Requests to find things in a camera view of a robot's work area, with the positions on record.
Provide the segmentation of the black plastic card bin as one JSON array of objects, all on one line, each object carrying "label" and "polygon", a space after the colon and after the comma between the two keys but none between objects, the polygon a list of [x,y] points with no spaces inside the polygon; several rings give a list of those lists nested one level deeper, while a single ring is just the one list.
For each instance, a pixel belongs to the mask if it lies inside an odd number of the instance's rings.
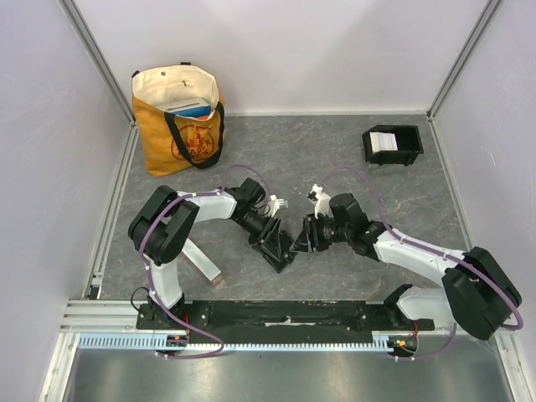
[{"label": "black plastic card bin", "polygon": [[366,162],[409,166],[424,153],[417,126],[376,125],[362,134]]}]

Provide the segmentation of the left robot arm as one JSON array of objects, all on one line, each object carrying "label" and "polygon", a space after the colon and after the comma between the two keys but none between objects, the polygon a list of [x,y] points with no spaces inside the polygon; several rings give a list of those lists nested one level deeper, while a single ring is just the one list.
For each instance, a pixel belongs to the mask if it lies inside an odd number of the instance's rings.
[{"label": "left robot arm", "polygon": [[158,187],[127,231],[148,272],[146,307],[139,317],[156,318],[173,329],[184,319],[184,294],[178,281],[175,260],[183,251],[196,223],[231,220],[249,234],[248,243],[277,272],[296,258],[293,238],[281,228],[277,210],[284,199],[267,196],[252,178],[239,187],[216,188],[204,193],[182,193],[167,185]]}]

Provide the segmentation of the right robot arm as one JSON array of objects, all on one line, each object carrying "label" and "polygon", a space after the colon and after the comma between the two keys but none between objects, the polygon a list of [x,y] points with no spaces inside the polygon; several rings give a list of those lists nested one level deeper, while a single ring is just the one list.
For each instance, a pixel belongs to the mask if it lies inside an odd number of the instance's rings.
[{"label": "right robot arm", "polygon": [[480,340],[499,328],[520,328],[522,297],[488,250],[452,250],[414,239],[369,219],[350,193],[331,197],[313,186],[307,197],[313,211],[303,219],[294,251],[322,252],[341,243],[357,255],[405,268],[436,284],[432,289],[401,287],[383,310],[389,327],[400,330],[420,319],[452,322]]}]

